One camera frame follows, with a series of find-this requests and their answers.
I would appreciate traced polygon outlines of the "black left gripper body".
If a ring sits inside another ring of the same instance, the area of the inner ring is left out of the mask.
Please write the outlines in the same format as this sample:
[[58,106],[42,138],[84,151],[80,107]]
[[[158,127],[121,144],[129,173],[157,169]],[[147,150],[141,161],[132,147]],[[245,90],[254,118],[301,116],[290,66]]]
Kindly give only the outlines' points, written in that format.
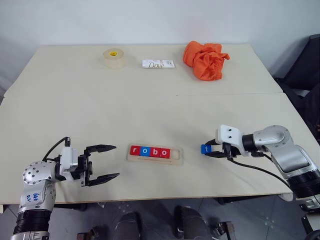
[[84,153],[78,157],[77,176],[82,187],[90,187],[90,176],[93,174],[92,162],[89,160],[91,149],[87,147]]

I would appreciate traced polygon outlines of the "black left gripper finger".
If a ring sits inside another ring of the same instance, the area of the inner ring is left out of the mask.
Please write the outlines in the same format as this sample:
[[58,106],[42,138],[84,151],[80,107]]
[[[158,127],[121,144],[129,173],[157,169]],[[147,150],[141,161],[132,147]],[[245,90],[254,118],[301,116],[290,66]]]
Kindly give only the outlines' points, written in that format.
[[90,180],[89,178],[86,181],[86,186],[88,187],[93,187],[101,184],[105,184],[114,178],[118,177],[120,174],[119,173],[111,173],[111,174],[105,174],[98,176],[96,179]]
[[105,144],[98,144],[98,145],[92,145],[92,146],[87,146],[86,149],[84,150],[84,154],[89,157],[91,153],[103,153],[103,152],[108,152],[113,149],[116,149],[117,147],[114,145],[105,145]]

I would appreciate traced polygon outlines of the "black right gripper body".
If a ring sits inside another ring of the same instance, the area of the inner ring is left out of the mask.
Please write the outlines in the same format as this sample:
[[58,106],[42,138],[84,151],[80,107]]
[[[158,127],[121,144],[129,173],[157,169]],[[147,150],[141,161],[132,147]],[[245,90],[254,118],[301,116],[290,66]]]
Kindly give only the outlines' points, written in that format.
[[233,160],[237,156],[241,155],[240,151],[230,143],[223,142],[222,150],[223,152],[221,154],[221,157],[226,158],[227,160]]

